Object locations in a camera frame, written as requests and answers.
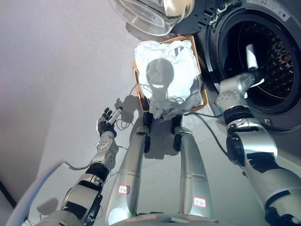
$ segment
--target sticker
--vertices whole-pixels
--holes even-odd
[[[274,0],[246,0],[247,3],[263,6],[276,13],[283,21],[287,21],[291,15],[285,11],[278,3]]]
[[[119,189],[118,189],[118,193],[120,193],[120,194],[129,194],[130,193],[130,186],[120,185]]]
[[[193,205],[205,208],[206,207],[206,200],[202,199],[200,197],[193,197]]]
[[[157,215],[146,214],[146,215],[137,216],[135,218],[127,219],[127,222],[133,223],[133,222],[139,222],[139,221],[145,221],[145,220],[157,220],[157,219],[158,219]]]

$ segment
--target washing machine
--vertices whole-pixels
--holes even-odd
[[[256,46],[264,83],[250,88],[248,104],[270,131],[279,153],[298,163],[301,159],[300,0],[233,0],[206,10],[197,8],[175,33],[193,33],[202,76],[213,112],[222,80],[247,71],[246,46]]]

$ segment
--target white floor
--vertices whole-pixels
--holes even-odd
[[[139,103],[130,95],[130,60],[139,40],[126,31],[108,1],[3,0],[0,40],[0,178],[17,201],[55,161],[82,166],[91,160],[99,140],[96,120],[106,107],[122,101],[123,121],[141,124]],[[208,122],[225,143],[214,119]],[[223,155],[203,123],[188,116],[183,124],[193,131],[205,162],[214,218],[237,226],[267,225],[242,170]],[[154,122],[138,212],[179,210],[181,158],[172,150],[169,127],[169,122]],[[116,130],[117,144],[128,147],[133,125]],[[113,173],[125,153],[119,150]],[[59,209],[82,173],[59,168],[40,190],[29,219],[37,223]],[[104,210],[113,181],[103,189]],[[95,225],[103,222],[99,217]]]

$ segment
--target black cable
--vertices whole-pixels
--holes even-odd
[[[202,113],[197,113],[197,112],[188,112],[188,113],[184,114],[184,116],[188,116],[190,114],[202,115],[202,116],[206,116],[206,117],[210,117],[210,118],[219,118],[219,117],[222,117],[222,114],[214,116],[214,115],[202,114]]]
[[[118,174],[118,173],[119,173],[119,171],[117,171],[116,173],[113,173],[113,174],[111,175],[111,177],[115,176],[115,175]]]
[[[278,132],[278,133],[287,133],[287,132],[292,132],[298,128],[301,127],[301,125],[298,125],[298,126],[295,126],[295,127],[292,127],[292,128],[289,128],[289,129],[282,129],[282,128],[278,128],[278,127],[273,127],[273,126],[268,126],[268,125],[265,125],[262,123],[262,126],[268,130],[268,131],[271,131],[271,132]]]
[[[214,137],[217,145],[220,147],[221,151],[227,156],[227,152],[223,149],[220,141],[217,139],[215,133],[213,132],[213,130],[211,129],[211,127],[208,125],[208,123],[203,119],[202,116],[198,115],[198,114],[195,114],[195,116],[197,116],[199,119],[201,119],[203,121],[203,123],[207,126],[207,128],[210,130],[212,136]]]

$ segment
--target washing machine drum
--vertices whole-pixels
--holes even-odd
[[[242,0],[207,28],[206,61],[218,82],[247,71],[246,46],[254,44],[265,81],[248,90],[248,103],[262,113],[287,112],[300,101],[300,9],[293,15],[281,2]]]

